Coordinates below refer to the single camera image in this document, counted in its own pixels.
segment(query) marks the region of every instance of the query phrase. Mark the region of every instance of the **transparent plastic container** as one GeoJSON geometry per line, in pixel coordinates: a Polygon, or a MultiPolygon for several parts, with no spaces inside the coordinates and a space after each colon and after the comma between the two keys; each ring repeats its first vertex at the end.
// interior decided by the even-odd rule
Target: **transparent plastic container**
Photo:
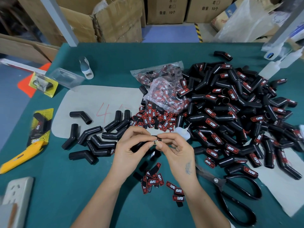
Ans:
{"type": "Polygon", "coordinates": [[[55,69],[49,77],[69,89],[81,85],[85,80],[85,77],[79,76],[78,74],[72,73],[63,68],[55,69]]]}

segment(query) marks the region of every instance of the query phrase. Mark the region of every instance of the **green table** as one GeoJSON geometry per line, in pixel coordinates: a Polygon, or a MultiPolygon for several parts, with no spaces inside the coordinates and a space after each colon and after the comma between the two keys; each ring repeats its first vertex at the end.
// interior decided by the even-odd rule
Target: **green table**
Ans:
{"type": "MultiPolygon", "coordinates": [[[[219,58],[212,56],[215,50],[229,52],[234,57],[231,64],[235,67],[249,65],[250,69],[260,71],[268,62],[263,59],[264,52],[260,51],[261,46],[260,43],[80,43],[78,47],[70,48],[64,44],[48,73],[61,67],[81,74],[78,57],[85,56],[90,61],[95,77],[93,80],[85,80],[83,84],[138,88],[140,84],[131,76],[130,70],[180,60],[183,61],[185,68],[202,61],[220,61],[219,58]]],[[[298,107],[292,109],[294,114],[288,120],[295,125],[304,123],[303,69],[303,62],[299,60],[275,76],[276,79],[288,78],[287,84],[280,86],[279,96],[299,103],[298,107]]],[[[65,88],[59,88],[53,98],[36,92],[0,152],[1,163],[24,151],[33,112],[54,108],[56,113],[67,91],[65,88]]],[[[64,141],[65,139],[51,134],[49,144],[41,154],[0,175],[0,192],[5,191],[10,180],[26,176],[35,177],[26,227],[69,227],[111,167],[113,157],[99,158],[96,165],[89,165],[86,160],[70,161],[68,153],[83,150],[83,147],[76,145],[70,151],[66,151],[61,148],[64,141]]],[[[204,155],[197,156],[196,159],[216,176],[224,175],[222,169],[212,170],[203,164],[204,155]]],[[[177,184],[164,155],[158,162],[162,164],[160,172],[164,180],[177,184]]],[[[218,205],[214,185],[201,177],[199,181],[218,205]]],[[[255,211],[258,219],[256,227],[303,227],[304,209],[293,218],[289,218],[267,187],[259,180],[258,183],[263,191],[263,198],[259,201],[249,200],[234,191],[229,191],[255,211]]],[[[172,201],[172,194],[169,188],[163,186],[153,188],[150,194],[143,195],[140,184],[133,177],[129,177],[120,191],[111,226],[194,227],[187,204],[184,203],[184,207],[178,208],[172,201]]]]}

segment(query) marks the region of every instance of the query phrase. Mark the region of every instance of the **yellow and black striped tape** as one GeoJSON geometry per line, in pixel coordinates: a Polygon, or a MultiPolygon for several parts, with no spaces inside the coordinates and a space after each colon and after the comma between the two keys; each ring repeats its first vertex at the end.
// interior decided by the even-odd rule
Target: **yellow and black striped tape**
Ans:
{"type": "Polygon", "coordinates": [[[202,36],[201,36],[201,32],[199,30],[199,26],[196,23],[194,23],[194,25],[195,25],[195,29],[196,29],[196,33],[197,33],[197,36],[199,38],[199,41],[200,41],[200,43],[202,43],[203,39],[202,39],[202,36]]]}

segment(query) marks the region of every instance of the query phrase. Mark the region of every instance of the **scissors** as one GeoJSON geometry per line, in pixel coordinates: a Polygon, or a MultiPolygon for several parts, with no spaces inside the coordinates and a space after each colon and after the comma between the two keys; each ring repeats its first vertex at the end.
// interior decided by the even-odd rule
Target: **scissors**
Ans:
{"type": "Polygon", "coordinates": [[[198,164],[195,164],[196,168],[198,170],[196,170],[196,173],[200,176],[202,176],[203,178],[209,180],[210,182],[212,182],[213,184],[215,184],[218,188],[217,188],[217,194],[218,197],[223,205],[223,209],[226,211],[226,213],[230,216],[230,218],[235,221],[237,224],[241,225],[241,226],[253,226],[256,223],[256,215],[254,214],[254,212],[245,204],[241,203],[240,201],[238,201],[237,199],[231,197],[230,195],[228,195],[226,192],[223,191],[223,186],[228,183],[230,185],[232,185],[235,189],[237,189],[239,192],[243,193],[244,195],[248,196],[251,199],[254,200],[258,200],[262,197],[262,191],[259,187],[259,185],[250,177],[242,175],[242,174],[232,174],[232,175],[226,175],[224,176],[224,179],[220,179],[218,177],[215,177],[214,175],[212,175],[211,173],[209,173],[208,171],[204,170],[201,166],[199,166],[198,164]],[[230,179],[233,178],[245,178],[247,180],[249,180],[254,187],[256,188],[256,195],[252,195],[250,193],[248,193],[246,190],[244,190],[242,187],[240,187],[239,185],[237,185],[236,183],[234,183],[233,181],[231,181],[230,179]],[[247,214],[248,216],[248,221],[247,222],[242,222],[240,220],[238,220],[229,210],[228,205],[225,202],[225,198],[230,200],[231,202],[235,203],[237,206],[241,207],[247,214]]]}

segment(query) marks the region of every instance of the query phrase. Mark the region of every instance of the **white power outlet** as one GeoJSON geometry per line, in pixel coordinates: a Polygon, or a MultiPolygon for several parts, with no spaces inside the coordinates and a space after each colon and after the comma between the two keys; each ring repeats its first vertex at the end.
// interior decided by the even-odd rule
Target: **white power outlet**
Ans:
{"type": "Polygon", "coordinates": [[[8,183],[2,204],[17,204],[12,228],[23,228],[34,178],[24,177],[8,183]]]}

